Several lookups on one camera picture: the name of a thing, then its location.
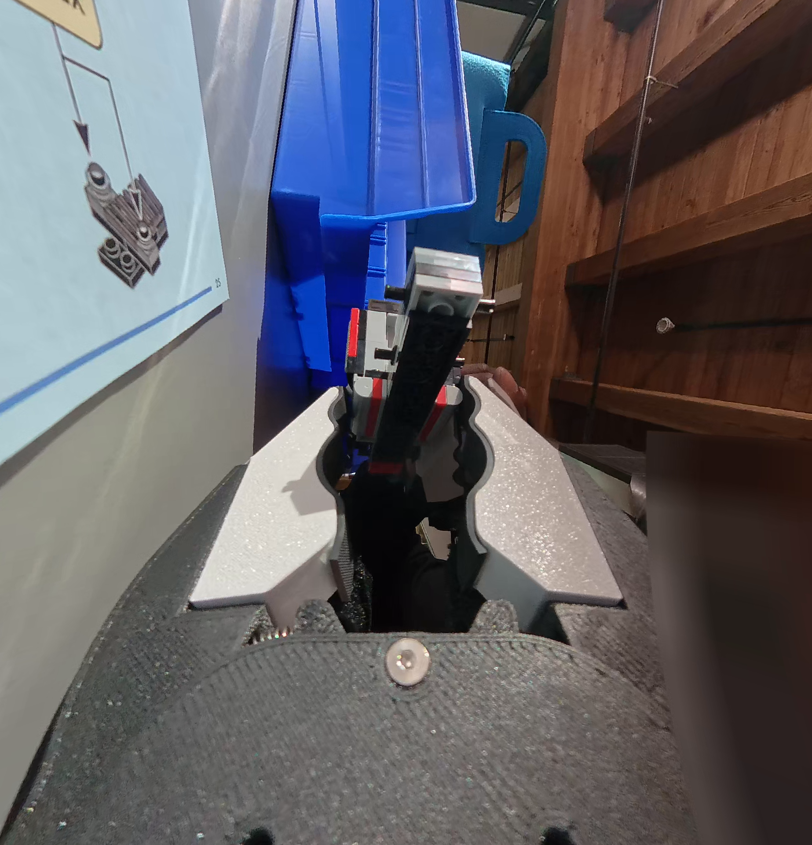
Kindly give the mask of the toy brick vehicle model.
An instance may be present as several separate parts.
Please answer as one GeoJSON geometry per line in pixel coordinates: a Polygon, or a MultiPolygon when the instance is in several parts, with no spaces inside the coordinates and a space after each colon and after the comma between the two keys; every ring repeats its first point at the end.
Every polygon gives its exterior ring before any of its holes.
{"type": "Polygon", "coordinates": [[[402,285],[352,309],[345,373],[348,433],[372,477],[399,476],[462,401],[457,362],[483,298],[479,259],[415,247],[402,285]]]}

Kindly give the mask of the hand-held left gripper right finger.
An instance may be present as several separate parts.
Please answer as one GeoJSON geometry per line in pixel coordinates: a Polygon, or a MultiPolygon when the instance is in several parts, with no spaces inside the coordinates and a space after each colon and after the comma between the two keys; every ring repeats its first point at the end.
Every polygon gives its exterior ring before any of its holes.
{"type": "Polygon", "coordinates": [[[468,536],[482,557],[476,590],[510,603],[530,629],[549,603],[617,607],[612,574],[559,449],[500,396],[467,376],[469,432],[485,468],[468,494],[468,536]]]}

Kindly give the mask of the person's right hand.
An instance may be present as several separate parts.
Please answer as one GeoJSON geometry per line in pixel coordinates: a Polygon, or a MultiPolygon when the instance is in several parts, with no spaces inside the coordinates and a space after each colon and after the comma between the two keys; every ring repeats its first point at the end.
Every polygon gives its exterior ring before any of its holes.
{"type": "Polygon", "coordinates": [[[527,421],[527,393],[517,384],[516,379],[504,367],[488,364],[466,364],[462,375],[478,380],[508,407],[515,410],[519,417],[527,421]]]}

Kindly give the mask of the light blue instruction booklet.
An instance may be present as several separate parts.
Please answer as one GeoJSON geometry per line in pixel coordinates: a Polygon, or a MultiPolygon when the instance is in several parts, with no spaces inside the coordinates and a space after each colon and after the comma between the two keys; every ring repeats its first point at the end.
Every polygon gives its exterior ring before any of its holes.
{"type": "Polygon", "coordinates": [[[189,3],[0,1],[0,466],[226,284],[189,3]]]}

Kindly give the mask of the light blue foam case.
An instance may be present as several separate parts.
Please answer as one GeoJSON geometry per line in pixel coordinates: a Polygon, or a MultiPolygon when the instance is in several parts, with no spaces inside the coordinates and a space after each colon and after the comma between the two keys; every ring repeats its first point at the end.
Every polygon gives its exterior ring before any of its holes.
{"type": "Polygon", "coordinates": [[[538,123],[517,111],[506,111],[511,68],[470,52],[462,53],[464,82],[475,160],[476,199],[468,211],[468,241],[502,246],[517,241],[538,210],[547,159],[545,136],[538,123]],[[509,220],[496,220],[506,145],[525,149],[521,196],[509,220]]]}

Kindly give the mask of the white desk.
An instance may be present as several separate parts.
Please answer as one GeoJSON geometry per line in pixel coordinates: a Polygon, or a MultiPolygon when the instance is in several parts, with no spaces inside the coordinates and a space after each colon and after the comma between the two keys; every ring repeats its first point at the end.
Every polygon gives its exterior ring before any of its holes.
{"type": "Polygon", "coordinates": [[[0,467],[0,834],[147,561],[306,400],[266,347],[291,297],[267,218],[295,2],[190,2],[230,299],[0,467]]]}

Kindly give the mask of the black threaded rod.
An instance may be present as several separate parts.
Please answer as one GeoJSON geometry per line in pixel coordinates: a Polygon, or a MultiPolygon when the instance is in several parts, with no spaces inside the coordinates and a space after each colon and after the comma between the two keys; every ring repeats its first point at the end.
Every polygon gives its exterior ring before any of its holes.
{"type": "Polygon", "coordinates": [[[619,278],[621,273],[621,257],[625,240],[625,228],[628,218],[628,210],[629,205],[631,203],[634,184],[636,180],[637,162],[640,155],[644,128],[647,125],[647,108],[649,105],[648,103],[650,101],[652,87],[655,84],[654,60],[658,45],[658,37],[661,27],[664,5],[664,1],[657,1],[655,6],[654,27],[651,35],[650,45],[648,48],[649,50],[647,54],[646,73],[644,77],[644,84],[641,91],[641,98],[636,116],[636,128],[633,136],[633,145],[631,148],[629,165],[627,167],[626,172],[625,191],[622,201],[621,215],[619,219],[618,234],[614,246],[614,255],[612,259],[608,286],[605,293],[604,308],[600,326],[600,336],[597,346],[597,356],[595,359],[593,371],[593,381],[584,420],[582,442],[586,445],[589,445],[592,442],[593,437],[593,429],[597,412],[597,399],[600,389],[602,368],[608,347],[609,335],[611,330],[611,321],[614,311],[614,300],[616,290],[619,285],[619,278]]]}

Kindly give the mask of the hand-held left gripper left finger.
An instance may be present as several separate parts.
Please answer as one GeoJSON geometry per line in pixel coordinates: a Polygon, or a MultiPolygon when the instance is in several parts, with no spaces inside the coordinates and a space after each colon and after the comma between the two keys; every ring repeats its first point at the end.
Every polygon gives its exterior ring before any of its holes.
{"type": "Polygon", "coordinates": [[[249,459],[190,595],[196,609],[265,605],[294,623],[310,599],[347,601],[346,536],[337,493],[346,456],[344,390],[330,388],[249,459]]]}

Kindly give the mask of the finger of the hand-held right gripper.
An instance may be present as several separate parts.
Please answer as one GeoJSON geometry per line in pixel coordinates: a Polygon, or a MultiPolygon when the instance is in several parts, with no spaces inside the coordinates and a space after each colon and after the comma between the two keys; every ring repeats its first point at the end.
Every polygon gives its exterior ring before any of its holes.
{"type": "Polygon", "coordinates": [[[429,504],[465,499],[475,485],[475,438],[458,422],[423,444],[416,461],[424,497],[429,504]]]}

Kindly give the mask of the blue plastic bin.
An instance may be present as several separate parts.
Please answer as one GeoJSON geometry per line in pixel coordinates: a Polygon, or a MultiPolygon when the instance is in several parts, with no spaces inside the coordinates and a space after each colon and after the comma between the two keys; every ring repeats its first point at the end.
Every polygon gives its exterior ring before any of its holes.
{"type": "Polygon", "coordinates": [[[254,450],[345,386],[351,311],[414,244],[473,253],[475,165],[456,2],[306,1],[271,185],[254,450]]]}

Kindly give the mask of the wooden shelf frame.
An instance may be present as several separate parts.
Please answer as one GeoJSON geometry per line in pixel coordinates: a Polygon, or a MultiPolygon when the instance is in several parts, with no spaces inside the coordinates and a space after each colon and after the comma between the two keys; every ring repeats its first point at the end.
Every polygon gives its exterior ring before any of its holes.
{"type": "MultiPolygon", "coordinates": [[[[496,311],[464,356],[579,442],[656,2],[491,4],[525,16],[507,104],[548,159],[528,232],[488,249],[496,311]]],[[[592,442],[812,441],[812,2],[665,2],[654,74],[592,442]]]]}

